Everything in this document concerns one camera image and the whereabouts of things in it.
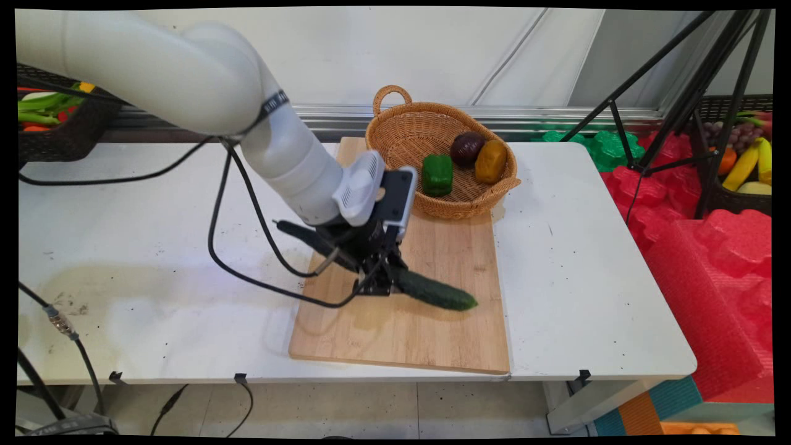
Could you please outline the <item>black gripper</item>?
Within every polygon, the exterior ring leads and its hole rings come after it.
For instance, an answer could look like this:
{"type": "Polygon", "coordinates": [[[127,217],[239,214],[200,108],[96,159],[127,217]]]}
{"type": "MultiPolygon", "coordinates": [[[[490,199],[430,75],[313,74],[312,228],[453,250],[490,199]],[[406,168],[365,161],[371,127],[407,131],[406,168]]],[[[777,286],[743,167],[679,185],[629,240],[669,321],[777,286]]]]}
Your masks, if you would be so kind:
{"type": "Polygon", "coordinates": [[[387,244],[387,230],[382,219],[372,219],[363,226],[350,226],[347,223],[323,225],[315,228],[320,239],[328,245],[328,253],[338,250],[334,256],[337,265],[358,271],[354,281],[354,296],[375,296],[404,294],[401,277],[408,267],[403,260],[399,244],[387,244]],[[382,260],[373,257],[384,252],[382,260]],[[389,282],[385,290],[385,275],[389,282]]]}

